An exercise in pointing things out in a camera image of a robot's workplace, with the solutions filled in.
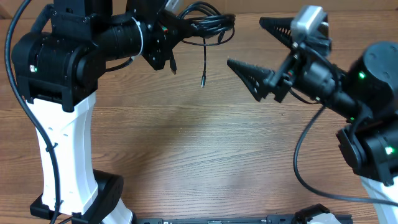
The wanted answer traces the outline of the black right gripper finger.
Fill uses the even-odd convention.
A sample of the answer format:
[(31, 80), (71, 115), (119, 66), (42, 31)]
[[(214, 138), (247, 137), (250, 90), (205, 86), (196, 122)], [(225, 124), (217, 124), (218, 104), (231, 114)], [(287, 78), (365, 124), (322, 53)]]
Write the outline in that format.
[(293, 17), (261, 17), (259, 20), (260, 26), (274, 36), (280, 43), (285, 45), (288, 49), (292, 48), (293, 40), (290, 30)]
[(268, 95), (269, 90), (264, 82), (275, 71), (231, 58), (227, 60), (227, 66), (242, 80), (256, 101), (261, 101)]

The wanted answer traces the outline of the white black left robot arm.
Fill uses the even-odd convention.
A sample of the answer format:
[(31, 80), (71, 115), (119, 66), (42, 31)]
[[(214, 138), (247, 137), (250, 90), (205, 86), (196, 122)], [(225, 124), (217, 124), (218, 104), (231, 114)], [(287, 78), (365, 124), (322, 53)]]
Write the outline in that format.
[(42, 194), (30, 205), (33, 216), (54, 223), (135, 223), (122, 201), (120, 175), (93, 168), (91, 119), (98, 80), (107, 62), (129, 65), (144, 57), (155, 70), (175, 68), (173, 48), (194, 29), (176, 14), (178, 1), (128, 1), (123, 14), (111, 1), (54, 1), (31, 30), (11, 44), (5, 64), (11, 88), (36, 128), (44, 175)]

